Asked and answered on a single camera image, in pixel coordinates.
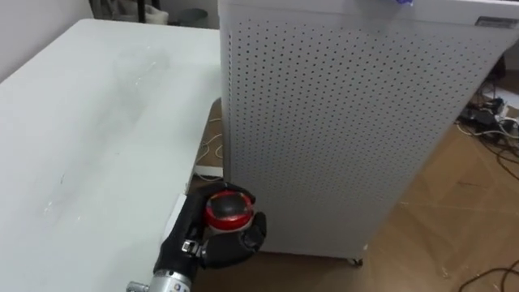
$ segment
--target black cable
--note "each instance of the black cable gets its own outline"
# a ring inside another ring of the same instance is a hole
[[[489,269],[488,271],[486,271],[485,273],[481,273],[479,275],[477,275],[476,277],[473,277],[472,279],[466,281],[465,283],[463,283],[461,286],[460,286],[460,289],[458,290],[458,292],[462,292],[468,285],[474,283],[475,281],[487,276],[487,275],[490,275],[492,273],[495,273],[495,272],[504,272],[504,275],[503,277],[501,278],[501,281],[503,282],[503,287],[504,287],[504,282],[506,281],[506,277],[511,273],[511,274],[514,274],[516,276],[519,276],[519,271],[516,271],[515,269],[513,268],[491,268]]]
[[[515,263],[513,263],[510,268],[508,268],[509,270],[504,272],[504,275],[503,277],[501,277],[501,283],[500,283],[500,291],[501,292],[504,292],[504,283],[506,282],[506,278],[508,277],[508,275],[510,274],[510,270],[514,270],[516,268],[516,266],[519,264],[519,260],[516,260]]]

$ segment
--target red bottle cap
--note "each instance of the red bottle cap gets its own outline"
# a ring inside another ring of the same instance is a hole
[[[253,214],[249,197],[237,191],[219,192],[205,205],[208,225],[222,231],[239,230],[252,219]]]

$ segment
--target wooden floor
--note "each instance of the wooden floor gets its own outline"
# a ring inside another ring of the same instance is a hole
[[[212,122],[205,139],[219,131]],[[211,142],[201,163],[221,164],[213,155],[220,143]],[[452,127],[370,242],[363,268],[260,254],[233,268],[201,272],[194,291],[458,291],[476,274],[519,260],[518,159],[498,159],[492,151],[499,149]],[[499,291],[499,281],[500,274],[485,277],[466,291]],[[519,277],[510,276],[507,289],[518,291]]]

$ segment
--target white table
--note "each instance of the white table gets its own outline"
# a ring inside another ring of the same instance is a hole
[[[82,20],[0,84],[2,290],[150,279],[220,96],[219,42]]]

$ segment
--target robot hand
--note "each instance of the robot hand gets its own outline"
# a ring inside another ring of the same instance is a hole
[[[127,291],[188,292],[199,266],[224,268],[249,259],[267,235],[265,214],[254,212],[254,202],[247,190],[227,182],[188,194],[161,244],[152,282],[149,286],[131,282]],[[207,227],[213,235],[204,241]]]

